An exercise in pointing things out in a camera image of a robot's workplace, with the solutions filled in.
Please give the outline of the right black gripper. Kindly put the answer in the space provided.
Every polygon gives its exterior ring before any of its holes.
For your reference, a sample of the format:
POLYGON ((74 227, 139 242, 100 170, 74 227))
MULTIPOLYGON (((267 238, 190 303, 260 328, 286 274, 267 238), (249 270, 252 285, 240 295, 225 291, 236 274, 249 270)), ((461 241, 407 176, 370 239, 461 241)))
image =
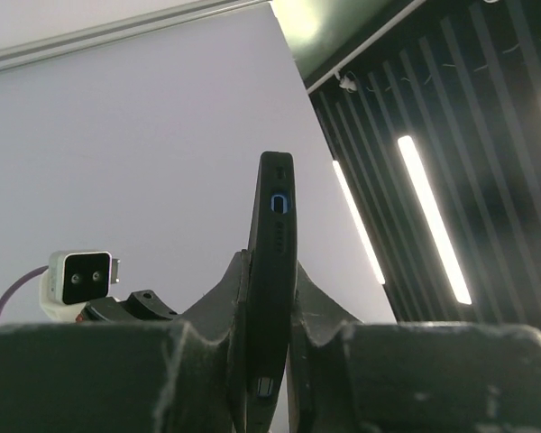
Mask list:
POLYGON ((126 300, 113 297, 87 302, 76 316, 80 322, 171 321, 178 313, 152 290, 132 292, 126 300))

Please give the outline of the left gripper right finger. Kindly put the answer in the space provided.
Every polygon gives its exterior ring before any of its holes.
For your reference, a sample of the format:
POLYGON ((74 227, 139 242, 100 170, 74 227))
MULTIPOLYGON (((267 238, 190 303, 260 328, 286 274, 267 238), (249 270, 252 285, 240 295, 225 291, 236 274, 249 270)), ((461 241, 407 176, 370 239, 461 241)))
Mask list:
POLYGON ((365 324, 299 271, 287 362, 293 432, 541 432, 541 332, 365 324))

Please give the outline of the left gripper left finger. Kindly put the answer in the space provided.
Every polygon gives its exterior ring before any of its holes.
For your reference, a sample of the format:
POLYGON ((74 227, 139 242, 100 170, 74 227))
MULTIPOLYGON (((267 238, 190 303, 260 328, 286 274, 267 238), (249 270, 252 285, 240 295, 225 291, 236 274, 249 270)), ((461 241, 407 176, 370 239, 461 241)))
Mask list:
POLYGON ((247 252, 171 321, 0 326, 0 432, 243 432, 247 252))

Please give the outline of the blue phone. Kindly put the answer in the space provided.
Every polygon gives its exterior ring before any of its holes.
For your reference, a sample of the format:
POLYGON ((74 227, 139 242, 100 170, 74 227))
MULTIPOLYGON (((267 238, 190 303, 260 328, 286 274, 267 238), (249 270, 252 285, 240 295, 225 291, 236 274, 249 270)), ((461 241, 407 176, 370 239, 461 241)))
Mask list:
POLYGON ((266 432, 285 369, 298 271, 294 161, 287 152, 261 155, 248 251, 246 430, 266 432))

